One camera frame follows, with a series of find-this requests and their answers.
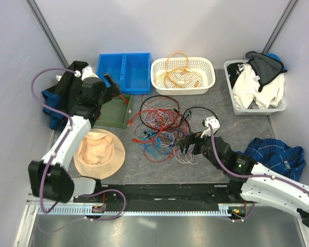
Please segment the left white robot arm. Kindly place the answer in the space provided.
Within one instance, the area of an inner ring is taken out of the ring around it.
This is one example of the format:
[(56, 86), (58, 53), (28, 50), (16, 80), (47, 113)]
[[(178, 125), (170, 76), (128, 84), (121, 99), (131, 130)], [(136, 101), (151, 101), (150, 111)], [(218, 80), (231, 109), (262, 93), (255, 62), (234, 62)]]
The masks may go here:
[(89, 67), (74, 74), (81, 80), (81, 89), (76, 98), (69, 99), (72, 109), (63, 114), (68, 122), (52, 148), (40, 161), (32, 161), (28, 166), (32, 193), (41, 201), (67, 203), (75, 196), (85, 195), (91, 202), (98, 202), (103, 195), (95, 179), (72, 179), (67, 171), (79, 144), (100, 116), (101, 107), (120, 95), (121, 90), (108, 73), (104, 74), (105, 80)]

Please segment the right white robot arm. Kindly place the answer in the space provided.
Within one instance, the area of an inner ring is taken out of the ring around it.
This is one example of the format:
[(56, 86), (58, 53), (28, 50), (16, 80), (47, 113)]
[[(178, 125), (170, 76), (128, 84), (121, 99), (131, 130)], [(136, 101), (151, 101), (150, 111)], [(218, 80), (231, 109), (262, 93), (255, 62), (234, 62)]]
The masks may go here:
[(189, 133), (177, 141), (181, 152), (193, 146), (193, 155), (203, 155), (229, 179), (226, 198), (260, 203), (284, 211), (309, 228), (309, 186), (293, 181), (244, 154), (235, 152), (221, 137)]

